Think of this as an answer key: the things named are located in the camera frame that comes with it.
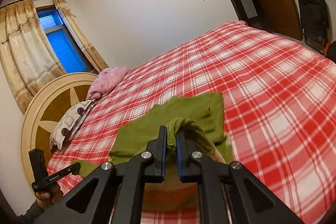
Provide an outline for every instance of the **beige curtain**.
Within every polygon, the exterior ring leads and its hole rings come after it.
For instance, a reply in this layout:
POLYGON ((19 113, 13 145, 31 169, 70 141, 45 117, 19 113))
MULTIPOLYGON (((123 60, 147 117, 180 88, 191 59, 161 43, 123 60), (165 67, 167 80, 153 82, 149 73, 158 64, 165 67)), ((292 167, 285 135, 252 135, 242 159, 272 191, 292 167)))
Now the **beige curtain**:
POLYGON ((65 74, 32 0, 0 9, 0 61, 23 113, 40 88, 65 74))
POLYGON ((108 68, 103 58, 97 52, 95 47, 89 42, 83 32, 80 30, 77 22, 75 21, 75 15, 71 13, 70 9, 67 7, 67 2, 65 0, 53 0, 57 11, 61 15, 64 24, 67 26, 68 30, 71 32, 76 43, 79 45, 80 49, 93 65, 93 67, 101 72, 103 69, 108 68))

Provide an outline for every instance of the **pink pillow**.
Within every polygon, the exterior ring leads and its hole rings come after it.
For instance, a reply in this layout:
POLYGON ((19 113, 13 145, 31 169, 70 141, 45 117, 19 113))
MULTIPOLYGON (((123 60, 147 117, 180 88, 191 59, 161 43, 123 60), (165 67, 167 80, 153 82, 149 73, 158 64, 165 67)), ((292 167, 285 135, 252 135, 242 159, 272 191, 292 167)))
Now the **pink pillow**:
POLYGON ((127 67, 111 67, 101 71, 91 84, 87 92, 86 100, 94 100, 105 97, 122 81, 130 71, 127 67))

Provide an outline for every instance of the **black bag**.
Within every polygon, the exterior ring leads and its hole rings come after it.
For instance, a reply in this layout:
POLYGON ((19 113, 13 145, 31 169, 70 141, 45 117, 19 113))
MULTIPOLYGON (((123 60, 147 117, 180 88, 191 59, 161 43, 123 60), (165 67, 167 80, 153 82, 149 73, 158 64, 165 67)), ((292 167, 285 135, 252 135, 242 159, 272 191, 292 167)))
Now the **black bag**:
POLYGON ((325 0, 298 0, 300 8, 301 28, 304 37, 320 42, 323 46, 328 43, 329 17, 325 0))
POLYGON ((336 41, 333 42, 327 49, 326 58, 329 58, 336 63, 336 41))

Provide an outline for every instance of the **star pattern on headboard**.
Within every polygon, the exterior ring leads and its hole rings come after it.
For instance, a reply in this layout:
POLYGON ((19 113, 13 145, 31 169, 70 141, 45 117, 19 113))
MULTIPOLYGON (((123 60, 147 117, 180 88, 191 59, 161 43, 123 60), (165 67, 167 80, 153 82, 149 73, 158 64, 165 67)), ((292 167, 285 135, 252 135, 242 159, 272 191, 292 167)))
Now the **star pattern on headboard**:
MULTIPOLYGON (((76 91, 74 88, 70 88, 70 103, 71 106, 79 103, 78 96, 76 94, 76 91)), ((39 126, 42 127, 45 131, 49 132, 50 134, 54 131, 56 128, 56 125, 58 122, 55 121, 40 121, 39 126)))

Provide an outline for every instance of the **plaid bedspread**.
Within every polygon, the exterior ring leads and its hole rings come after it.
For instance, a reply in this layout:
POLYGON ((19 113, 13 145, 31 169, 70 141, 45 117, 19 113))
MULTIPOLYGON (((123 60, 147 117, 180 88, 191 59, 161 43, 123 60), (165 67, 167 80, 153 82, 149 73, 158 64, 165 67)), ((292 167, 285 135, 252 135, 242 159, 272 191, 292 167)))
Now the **plaid bedspread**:
MULTIPOLYGON (((118 128, 172 96, 219 91, 242 162, 306 224, 336 197, 336 65, 242 21, 228 22, 130 71, 91 111, 48 171, 107 160, 118 128)), ((67 176, 67 193, 80 181, 67 176)), ((143 212, 142 223, 199 223, 197 209, 143 212)))

